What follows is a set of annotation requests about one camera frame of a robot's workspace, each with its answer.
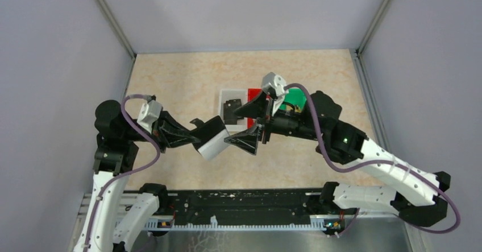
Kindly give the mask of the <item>black leather card holder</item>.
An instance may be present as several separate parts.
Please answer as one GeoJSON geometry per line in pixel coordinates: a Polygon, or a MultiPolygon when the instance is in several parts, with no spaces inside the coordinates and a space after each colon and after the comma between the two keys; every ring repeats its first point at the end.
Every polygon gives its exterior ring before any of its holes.
{"type": "Polygon", "coordinates": [[[216,135],[227,131],[225,124],[219,115],[202,123],[198,118],[195,118],[191,123],[196,122],[196,128],[190,131],[190,135],[198,139],[198,142],[193,142],[193,147],[199,151],[202,146],[206,145],[216,135]]]}

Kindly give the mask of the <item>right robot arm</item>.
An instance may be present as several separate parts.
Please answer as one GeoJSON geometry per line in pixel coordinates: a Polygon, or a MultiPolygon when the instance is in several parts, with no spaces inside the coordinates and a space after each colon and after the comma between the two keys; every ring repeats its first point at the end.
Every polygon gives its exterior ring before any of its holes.
{"type": "Polygon", "coordinates": [[[255,120],[245,131],[226,138],[230,145],[252,155],[259,143],[279,134],[318,142],[316,151],[335,171],[361,170],[380,186],[363,187],[330,181],[324,184],[319,200],[326,211],[363,208],[396,215],[420,228],[442,221],[452,207],[446,197],[451,177],[448,173],[425,172],[379,146],[355,126],[339,119],[342,108],[331,97],[317,91],[306,97],[301,112],[276,110],[265,93],[260,93],[235,114],[255,120]]]}

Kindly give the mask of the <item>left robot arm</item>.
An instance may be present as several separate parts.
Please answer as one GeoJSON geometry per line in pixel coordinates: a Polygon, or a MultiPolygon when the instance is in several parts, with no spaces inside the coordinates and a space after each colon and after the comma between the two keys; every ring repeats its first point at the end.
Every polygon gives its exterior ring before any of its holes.
{"type": "Polygon", "coordinates": [[[131,251],[145,223],[157,212],[175,215],[166,186],[147,183],[117,225],[117,213],[130,175],[156,163],[168,148],[200,139],[163,111],[155,96],[132,94],[107,100],[95,110],[98,130],[93,190],[75,251],[131,251]]]}

